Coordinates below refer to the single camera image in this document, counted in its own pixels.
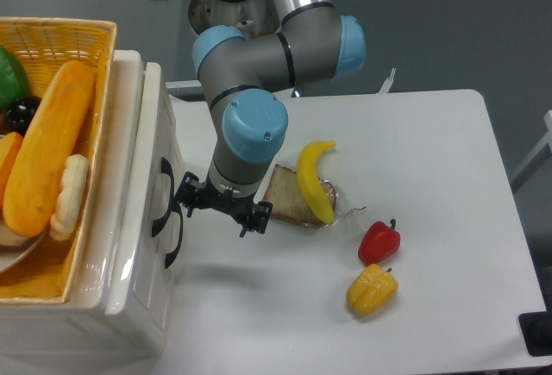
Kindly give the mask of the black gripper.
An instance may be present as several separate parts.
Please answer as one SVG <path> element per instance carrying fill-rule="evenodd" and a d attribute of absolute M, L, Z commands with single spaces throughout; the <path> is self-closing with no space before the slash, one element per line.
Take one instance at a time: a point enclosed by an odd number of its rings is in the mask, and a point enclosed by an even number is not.
<path fill-rule="evenodd" d="M 232 190 L 219 191 L 209 179 L 200 182 L 192 172 L 186 172 L 172 197 L 171 211 L 185 208 L 185 216 L 191 217 L 195 209 L 213 209 L 232 217 L 241 225 L 239 236 L 248 232 L 264 234 L 273 210 L 266 201 L 255 203 L 251 196 L 236 197 Z"/>

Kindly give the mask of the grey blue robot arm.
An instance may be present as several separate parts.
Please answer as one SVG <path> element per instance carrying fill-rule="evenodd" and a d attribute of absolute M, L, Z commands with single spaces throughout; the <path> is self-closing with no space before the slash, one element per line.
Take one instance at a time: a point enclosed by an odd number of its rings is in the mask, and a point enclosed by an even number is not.
<path fill-rule="evenodd" d="M 330 0 L 273 1 L 279 21 L 274 32 L 249 38 L 236 26 L 220 24 L 205 29 L 193 44 L 217 142 L 205 181 L 186 173 L 172 183 L 168 214 L 187 217 L 214 209 L 231 216 L 243 232 L 263 233 L 272 206 L 254 196 L 288 126 L 276 93 L 349 75 L 365 63 L 361 25 L 338 14 Z"/>

